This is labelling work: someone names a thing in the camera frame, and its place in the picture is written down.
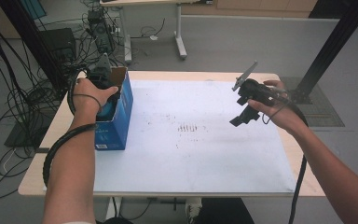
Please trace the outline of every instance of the floor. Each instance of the floor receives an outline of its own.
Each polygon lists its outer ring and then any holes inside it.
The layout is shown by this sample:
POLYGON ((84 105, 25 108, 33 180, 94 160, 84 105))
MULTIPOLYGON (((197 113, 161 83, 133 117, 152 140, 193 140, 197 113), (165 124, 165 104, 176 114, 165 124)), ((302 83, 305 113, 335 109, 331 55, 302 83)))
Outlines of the floor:
MULTIPOLYGON (((281 77, 303 77, 326 38, 334 29, 335 20, 294 20, 244 17, 182 18, 182 36, 187 58, 178 56, 172 29, 174 21, 165 21, 158 40, 133 39, 133 62, 130 70, 242 72, 254 60, 259 61, 255 72, 275 73, 281 77)), ((19 40, 10 43, 21 53, 19 40)), ((33 69, 37 69, 31 57, 33 69)), ((19 83, 27 83, 18 63, 19 83)), ((358 28, 318 83, 335 108, 345 127, 313 128, 317 135, 358 174, 358 28)), ((7 86, 0 75, 0 117, 7 111, 7 86)), ((23 150, 4 146, 15 124, 13 118, 0 122, 0 167, 11 169, 21 161, 23 150)), ((13 173, 26 169, 30 160, 15 167, 13 173)), ((16 189, 24 173, 0 182, 0 196, 16 189)), ((178 204, 152 202, 145 213, 133 223, 186 223, 185 209, 178 204)), ((285 223, 290 213, 290 198, 244 198, 255 223, 285 223)), ((43 216, 43 198, 24 197, 17 192, 0 199, 0 223, 38 223, 43 216)), ((100 220, 105 213, 105 198, 95 198, 95 214, 100 220)), ((124 217, 138 217, 148 206, 143 198, 124 199, 124 217)), ((325 198, 300 198, 295 223, 341 223, 325 198)))

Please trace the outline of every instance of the desk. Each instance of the desk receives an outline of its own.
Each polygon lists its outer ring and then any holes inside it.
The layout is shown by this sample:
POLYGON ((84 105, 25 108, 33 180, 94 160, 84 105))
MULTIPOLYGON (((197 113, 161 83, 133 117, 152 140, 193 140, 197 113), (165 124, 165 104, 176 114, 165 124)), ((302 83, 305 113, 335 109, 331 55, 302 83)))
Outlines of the desk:
POLYGON ((111 2, 100 2, 102 7, 116 7, 120 15, 121 29, 124 35, 124 60, 126 63, 131 63, 131 38, 126 28, 126 14, 125 7, 138 7, 138 12, 142 14, 143 11, 154 10, 154 5, 176 5, 176 31, 174 32, 176 44, 179 49, 180 56, 185 59, 187 57, 185 45, 182 40, 181 29, 181 15, 182 15, 182 3, 192 3, 199 0, 115 0, 111 2))
MULTIPOLYGON (((181 80, 181 81, 204 81, 204 80, 215 80, 215 81, 227 81, 234 84, 233 80, 235 77, 240 76, 239 73, 202 73, 202 72, 143 72, 143 71, 130 71, 131 80, 181 80)), ((251 78, 256 79, 261 82, 268 79, 277 79, 278 77, 273 74, 251 74, 251 78)), ((54 142, 61 137, 68 129, 69 123, 71 121, 71 113, 68 109, 68 106, 60 106, 56 117, 52 121, 48 132, 41 144, 41 147, 51 147, 54 142)), ((289 160, 290 167, 294 174, 294 178, 297 178, 298 171, 300 168, 302 152, 299 148, 298 144, 294 140, 294 138, 289 135, 286 131, 281 129, 278 130, 280 138, 282 139, 283 148, 286 152, 287 158, 289 160)), ((36 154, 34 159, 28 169, 25 177, 23 178, 20 186, 19 193, 22 195, 44 195, 45 191, 43 191, 43 178, 42 178, 42 168, 43 162, 46 157, 46 154, 36 154)), ((112 193, 103 193, 96 192, 95 195, 102 196, 112 196, 112 193)), ((150 192, 139 192, 138 194, 126 194, 125 192, 120 193, 115 196, 151 196, 153 195, 150 192)), ((199 194, 173 194, 175 197, 183 196, 199 196, 199 194)), ((227 196, 226 194, 218 194, 218 193, 208 193, 202 194, 203 196, 227 196)), ((300 191, 300 196, 324 196, 324 193, 319 186, 315 176, 308 170, 305 174, 303 185, 300 191)))

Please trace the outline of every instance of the background table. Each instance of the background table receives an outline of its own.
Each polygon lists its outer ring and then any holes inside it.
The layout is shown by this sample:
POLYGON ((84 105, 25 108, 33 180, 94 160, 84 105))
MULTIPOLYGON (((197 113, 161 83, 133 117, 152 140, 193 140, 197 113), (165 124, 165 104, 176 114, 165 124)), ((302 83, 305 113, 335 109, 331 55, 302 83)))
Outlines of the background table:
MULTIPOLYGON (((238 73, 191 73, 191 72, 141 72, 141 71, 130 71, 131 80, 219 80, 219 81, 229 81, 233 85, 233 80, 235 77, 238 77, 240 74, 238 73)), ((258 80, 263 81, 267 79, 277 79, 278 77, 273 74, 251 74, 251 77, 258 80)), ((61 106, 55 119, 52 121, 48 133, 46 134, 41 147, 51 147, 52 144, 62 136, 68 129, 69 123, 72 119, 72 115, 67 108, 67 106, 61 106)), ((288 157, 291 169, 294 173, 294 177, 296 179, 300 163, 302 152, 296 143, 296 141, 285 131, 279 130, 280 137, 282 139, 282 143, 284 149, 286 151, 286 155, 288 157)), ((23 195, 43 195, 45 191, 43 191, 43 180, 42 180, 42 167, 43 161, 46 154, 36 154, 33 162, 23 178, 21 185, 19 187, 19 193, 23 195)), ((112 196, 112 192, 96 192, 95 195, 105 195, 112 196)), ((126 192, 122 192, 119 195, 115 194, 115 196, 129 196, 134 194, 126 194, 126 192)), ((150 196, 149 193, 139 192, 136 194, 139 196, 150 196)), ((186 193, 182 196, 189 196, 192 194, 186 193)), ((227 196, 226 194, 219 193, 210 193, 205 194, 209 196, 227 196)), ((300 196, 324 196, 322 189, 320 188, 318 182, 316 181, 314 175, 311 173, 310 169, 306 172, 303 186, 300 191, 300 196)))
POLYGON ((102 7, 116 7, 118 9, 121 21, 121 29, 124 35, 124 60, 126 63, 131 63, 132 55, 131 55, 131 37, 128 34, 126 20, 130 17, 127 15, 127 12, 133 11, 136 14, 136 17, 139 18, 141 15, 144 16, 145 20, 147 17, 150 17, 150 13, 156 14, 159 13, 159 7, 165 7, 170 10, 170 7, 173 7, 173 10, 176 10, 172 15, 170 12, 168 14, 160 15, 161 17, 166 17, 166 15, 174 16, 176 18, 176 31, 174 32, 176 44, 179 49, 180 56, 185 59, 187 57, 185 45, 182 40, 182 22, 181 22, 181 15, 182 15, 182 3, 193 3, 199 0, 115 0, 110 2, 100 2, 102 7))

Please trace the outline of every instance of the blue box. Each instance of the blue box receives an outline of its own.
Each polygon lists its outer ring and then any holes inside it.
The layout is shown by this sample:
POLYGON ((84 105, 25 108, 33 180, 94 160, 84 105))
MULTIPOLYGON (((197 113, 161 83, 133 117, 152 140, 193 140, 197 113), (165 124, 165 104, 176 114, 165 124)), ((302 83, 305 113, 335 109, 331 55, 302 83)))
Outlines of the blue box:
POLYGON ((114 67, 109 77, 118 86, 120 98, 117 100, 112 120, 97 121, 95 130, 95 149, 124 150, 130 126, 132 111, 132 90, 127 67, 114 67))

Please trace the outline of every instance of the person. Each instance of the person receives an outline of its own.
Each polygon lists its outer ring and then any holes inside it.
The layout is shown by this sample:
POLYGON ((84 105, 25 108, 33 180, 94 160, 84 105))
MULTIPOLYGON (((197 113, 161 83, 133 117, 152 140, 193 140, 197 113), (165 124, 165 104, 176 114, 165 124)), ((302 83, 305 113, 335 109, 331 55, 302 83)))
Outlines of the person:
MULTIPOLYGON (((94 123, 101 105, 117 91, 116 87, 98 90, 85 78, 77 83, 74 90, 74 94, 78 94, 74 97, 76 112, 69 130, 94 123)), ((265 84, 283 88, 280 81, 271 80, 265 84)), ((267 116, 273 115, 271 120, 297 140, 338 216, 344 223, 358 223, 358 176, 289 108, 266 106, 254 100, 249 100, 248 104, 267 116)), ((51 166, 43 223, 95 223, 93 141, 94 131, 81 133, 58 150, 51 166)))

